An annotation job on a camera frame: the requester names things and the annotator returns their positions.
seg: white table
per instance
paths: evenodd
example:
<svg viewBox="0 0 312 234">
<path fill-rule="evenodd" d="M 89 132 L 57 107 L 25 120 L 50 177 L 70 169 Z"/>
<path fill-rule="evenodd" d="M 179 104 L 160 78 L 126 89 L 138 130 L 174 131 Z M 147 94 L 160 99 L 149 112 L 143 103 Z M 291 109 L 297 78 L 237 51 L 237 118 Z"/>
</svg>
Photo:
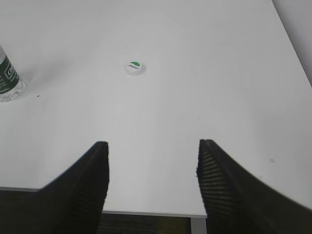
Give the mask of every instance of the white table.
<svg viewBox="0 0 312 234">
<path fill-rule="evenodd" d="M 204 217 L 204 138 L 312 208 L 312 90 L 270 0 L 2 0 L 0 32 L 29 82 L 0 105 L 1 187 L 41 188 L 103 140 L 104 210 Z"/>
</svg>

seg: green logo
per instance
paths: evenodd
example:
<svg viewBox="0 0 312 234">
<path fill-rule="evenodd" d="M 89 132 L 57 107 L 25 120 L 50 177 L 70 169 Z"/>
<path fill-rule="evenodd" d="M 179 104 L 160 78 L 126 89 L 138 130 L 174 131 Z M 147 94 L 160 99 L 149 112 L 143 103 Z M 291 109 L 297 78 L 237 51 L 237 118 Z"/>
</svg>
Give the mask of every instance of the green logo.
<svg viewBox="0 0 312 234">
<path fill-rule="evenodd" d="M 138 62 L 130 62 L 130 63 L 132 63 L 132 64 L 134 64 L 135 66 L 140 66 L 140 64 L 138 63 Z"/>
</svg>

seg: green label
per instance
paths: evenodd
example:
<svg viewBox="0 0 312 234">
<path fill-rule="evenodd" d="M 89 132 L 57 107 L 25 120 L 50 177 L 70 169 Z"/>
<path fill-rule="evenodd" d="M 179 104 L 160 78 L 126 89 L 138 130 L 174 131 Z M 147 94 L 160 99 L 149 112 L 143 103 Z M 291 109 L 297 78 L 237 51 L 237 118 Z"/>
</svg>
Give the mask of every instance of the green label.
<svg viewBox="0 0 312 234">
<path fill-rule="evenodd" d="M 8 56 L 0 64 L 0 94 L 4 94 L 13 89 L 19 82 L 19 75 L 12 66 Z"/>
</svg>

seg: water bottle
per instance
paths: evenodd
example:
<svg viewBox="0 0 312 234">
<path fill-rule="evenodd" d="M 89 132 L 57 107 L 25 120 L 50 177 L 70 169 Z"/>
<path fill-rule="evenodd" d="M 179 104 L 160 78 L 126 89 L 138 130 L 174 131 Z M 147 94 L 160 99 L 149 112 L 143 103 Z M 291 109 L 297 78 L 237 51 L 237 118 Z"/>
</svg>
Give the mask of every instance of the water bottle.
<svg viewBox="0 0 312 234">
<path fill-rule="evenodd" d="M 0 102 L 11 101 L 25 91 L 26 85 L 0 46 Z"/>
</svg>

